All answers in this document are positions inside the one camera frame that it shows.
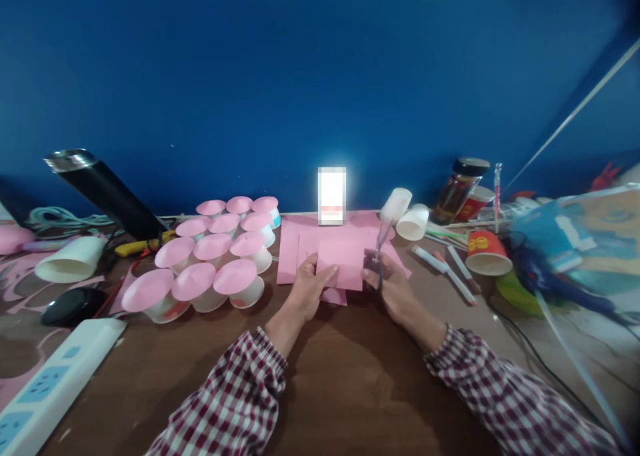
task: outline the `thermos lid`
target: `thermos lid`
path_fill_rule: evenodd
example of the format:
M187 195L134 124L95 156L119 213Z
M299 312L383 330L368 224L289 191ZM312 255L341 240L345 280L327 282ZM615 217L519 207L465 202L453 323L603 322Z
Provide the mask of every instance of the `thermos lid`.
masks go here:
M46 156L45 162L54 173L66 173L91 167L98 162L98 158L86 149L64 149Z
M480 158L458 158L453 164L453 172L463 176L482 176L491 167L490 162Z

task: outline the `white power strip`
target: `white power strip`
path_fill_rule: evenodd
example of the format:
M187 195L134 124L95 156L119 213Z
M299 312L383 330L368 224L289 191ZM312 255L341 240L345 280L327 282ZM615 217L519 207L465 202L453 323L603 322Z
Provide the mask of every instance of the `white power strip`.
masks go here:
M0 456L35 456L126 327L88 319L0 413Z

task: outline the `plaid sleeve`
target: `plaid sleeve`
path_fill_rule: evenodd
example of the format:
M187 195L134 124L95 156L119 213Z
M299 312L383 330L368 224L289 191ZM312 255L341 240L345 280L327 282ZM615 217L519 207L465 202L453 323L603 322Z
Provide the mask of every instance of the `plaid sleeve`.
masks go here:
M278 418L286 367L262 328L245 332L169 417L147 454L262 453Z
M542 380L498 358L471 331L448 326L445 342L425 362L507 454L619 454L610 434L584 420Z

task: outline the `red paper cup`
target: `red paper cup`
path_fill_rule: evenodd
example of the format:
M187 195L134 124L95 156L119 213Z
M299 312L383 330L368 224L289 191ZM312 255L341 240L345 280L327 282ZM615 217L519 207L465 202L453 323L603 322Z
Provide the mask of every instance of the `red paper cup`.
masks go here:
M495 198L495 193L485 187L476 186L469 195L462 209L455 217L456 221L468 221L478 216L484 206L488 205Z
M485 276L502 276L513 268L505 247L490 231L474 231L469 235L465 264L474 273Z

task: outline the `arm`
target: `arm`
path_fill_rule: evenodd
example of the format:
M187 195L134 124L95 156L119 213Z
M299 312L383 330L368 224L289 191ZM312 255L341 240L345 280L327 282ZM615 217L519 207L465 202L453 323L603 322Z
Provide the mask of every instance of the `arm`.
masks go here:
M264 330L248 331L222 355L205 383L169 417L148 455L260 454L278 418L285 358L337 270L315 275L317 255L300 266L289 297Z
M429 314L404 272L383 255L388 279L382 297L391 318L426 353L427 368L452 388L510 454L618 454L604 430L584 420L563 399L514 364L498 358L468 330L456 330ZM378 276L363 278L376 287Z

